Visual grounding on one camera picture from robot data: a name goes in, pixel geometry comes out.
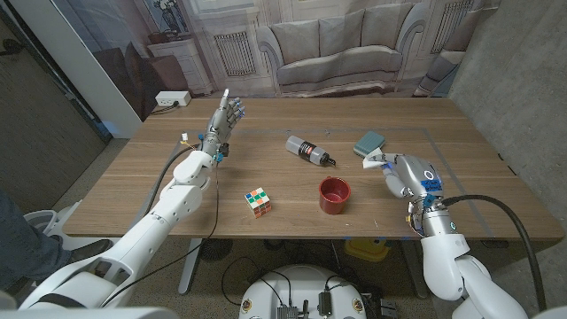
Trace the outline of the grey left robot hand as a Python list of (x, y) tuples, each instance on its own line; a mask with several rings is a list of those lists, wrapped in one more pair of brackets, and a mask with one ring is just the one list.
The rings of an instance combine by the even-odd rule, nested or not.
[(244, 116), (245, 107), (240, 98), (230, 99), (229, 89), (225, 89), (219, 107), (207, 123), (201, 150), (214, 156), (229, 141), (232, 129)]

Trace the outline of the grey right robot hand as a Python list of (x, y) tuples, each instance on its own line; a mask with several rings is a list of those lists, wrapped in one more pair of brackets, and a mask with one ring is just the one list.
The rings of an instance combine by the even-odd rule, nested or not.
[(377, 158), (386, 185), (396, 198), (404, 198), (421, 208), (430, 207), (443, 198), (443, 182), (428, 160), (394, 153), (381, 154)]

